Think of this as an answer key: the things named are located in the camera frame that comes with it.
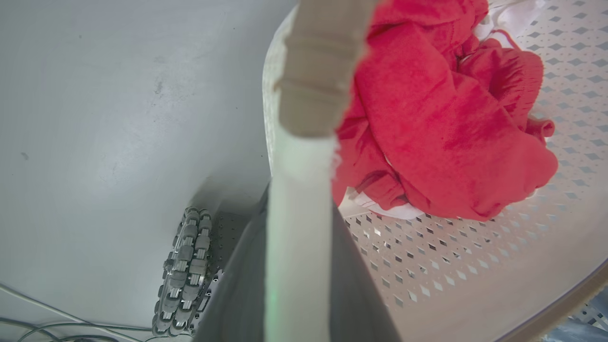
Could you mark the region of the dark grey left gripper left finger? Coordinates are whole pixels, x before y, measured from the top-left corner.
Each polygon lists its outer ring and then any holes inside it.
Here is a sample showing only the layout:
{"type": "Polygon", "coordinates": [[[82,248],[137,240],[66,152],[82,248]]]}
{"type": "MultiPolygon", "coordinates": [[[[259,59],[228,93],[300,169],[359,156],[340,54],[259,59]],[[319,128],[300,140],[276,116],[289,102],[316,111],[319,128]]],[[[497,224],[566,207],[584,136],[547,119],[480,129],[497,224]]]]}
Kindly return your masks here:
{"type": "Polygon", "coordinates": [[[237,239],[196,329],[196,342],[262,342],[268,190],[237,239]]]}

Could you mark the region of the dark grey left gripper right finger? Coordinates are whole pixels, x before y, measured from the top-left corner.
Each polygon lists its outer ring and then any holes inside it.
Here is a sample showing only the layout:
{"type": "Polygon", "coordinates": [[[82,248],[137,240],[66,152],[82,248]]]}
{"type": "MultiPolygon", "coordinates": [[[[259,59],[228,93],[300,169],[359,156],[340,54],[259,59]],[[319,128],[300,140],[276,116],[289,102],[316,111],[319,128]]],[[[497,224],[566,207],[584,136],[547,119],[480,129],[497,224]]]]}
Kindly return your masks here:
{"type": "Polygon", "coordinates": [[[337,206],[332,209],[332,342],[399,342],[401,337],[337,206]]]}

